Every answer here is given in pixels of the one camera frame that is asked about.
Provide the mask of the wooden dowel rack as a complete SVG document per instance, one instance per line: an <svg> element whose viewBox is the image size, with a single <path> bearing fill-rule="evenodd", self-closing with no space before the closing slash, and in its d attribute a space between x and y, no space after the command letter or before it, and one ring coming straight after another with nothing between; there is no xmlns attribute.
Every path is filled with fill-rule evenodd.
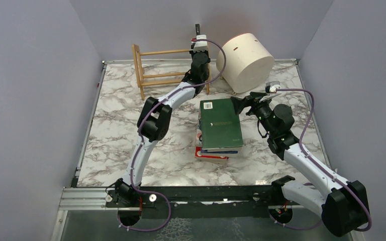
<svg viewBox="0 0 386 241"><path fill-rule="evenodd" d="M142 100L146 99L145 88L153 88L156 86L169 86L175 85L182 82L185 75L190 79L190 65L191 65L191 55L189 53L192 48L189 49L175 49L175 50L165 50L165 51L154 51L154 52L142 52L140 46L132 44L131 46L133 61L134 61L134 70L135 77L137 82L137 87L140 89L140 96ZM182 67L178 60L173 64L169 64L169 71L158 71L152 70L151 65L146 65L142 58L144 56L152 55L170 55L170 54L188 54L188 62L185 67ZM211 80L211 61L208 65L209 67L209 78L206 82Z"/></svg>

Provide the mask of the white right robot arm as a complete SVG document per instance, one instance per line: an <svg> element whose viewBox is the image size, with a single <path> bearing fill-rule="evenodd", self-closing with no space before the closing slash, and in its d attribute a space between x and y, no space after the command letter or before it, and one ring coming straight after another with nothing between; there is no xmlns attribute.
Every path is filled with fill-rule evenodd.
<svg viewBox="0 0 386 241"><path fill-rule="evenodd" d="M372 227L367 192L359 181L349 181L324 165L297 138L291 128L295 122L292 108L285 104L270 107L276 94L251 92L244 98L231 97L234 113L249 108L248 116L257 117L263 127L270 150L281 160L300 171L310 184L291 176L273 181L275 199L292 201L318 215L326 229L341 237L351 231L368 231Z"/></svg>

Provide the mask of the dark green hardcover book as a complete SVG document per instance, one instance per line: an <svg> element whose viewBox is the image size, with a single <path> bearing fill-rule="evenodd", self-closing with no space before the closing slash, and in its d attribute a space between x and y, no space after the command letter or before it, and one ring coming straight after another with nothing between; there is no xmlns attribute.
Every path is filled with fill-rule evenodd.
<svg viewBox="0 0 386 241"><path fill-rule="evenodd" d="M201 34L201 31L200 31L200 24L195 24L195 32L196 32L196 36L198 36L198 35Z"/></svg>

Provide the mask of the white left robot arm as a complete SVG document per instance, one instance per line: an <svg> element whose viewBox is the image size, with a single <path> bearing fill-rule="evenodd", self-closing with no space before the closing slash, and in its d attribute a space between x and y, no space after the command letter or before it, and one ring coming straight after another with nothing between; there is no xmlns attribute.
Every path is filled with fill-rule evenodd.
<svg viewBox="0 0 386 241"><path fill-rule="evenodd" d="M107 202L131 205L137 201L144 169L152 150L168 132L172 111L202 91L210 76L208 48L193 47L190 55L190 70L185 73L181 83L160 98L146 99L137 122L139 137L134 154L123 177L112 184L115 190L107 194Z"/></svg>

